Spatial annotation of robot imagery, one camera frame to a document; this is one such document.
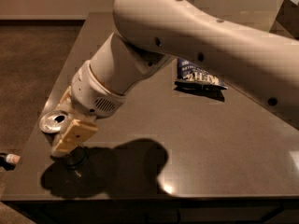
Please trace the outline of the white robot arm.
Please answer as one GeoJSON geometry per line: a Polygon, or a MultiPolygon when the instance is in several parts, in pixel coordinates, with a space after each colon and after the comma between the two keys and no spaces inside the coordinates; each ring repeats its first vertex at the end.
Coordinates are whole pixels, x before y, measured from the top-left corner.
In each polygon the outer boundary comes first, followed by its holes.
{"type": "Polygon", "coordinates": [[[299,127],[299,42],[222,21],[186,0],[115,0],[117,28],[72,78],[58,109],[71,120],[51,154],[94,135],[129,90],[175,57],[198,64],[292,127],[299,127]]]}

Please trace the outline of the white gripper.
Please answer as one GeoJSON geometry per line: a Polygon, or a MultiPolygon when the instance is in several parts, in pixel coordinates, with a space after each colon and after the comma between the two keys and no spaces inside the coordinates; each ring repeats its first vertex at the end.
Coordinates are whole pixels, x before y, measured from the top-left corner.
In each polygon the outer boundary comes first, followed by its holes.
{"type": "Polygon", "coordinates": [[[50,154],[61,158],[71,153],[98,132],[96,117],[105,119],[112,116],[124,101],[123,95],[109,91],[97,80],[91,69],[91,61],[86,61],[73,76],[71,87],[65,90],[55,109],[72,113],[74,107],[91,117],[67,119],[54,135],[50,154]]]}

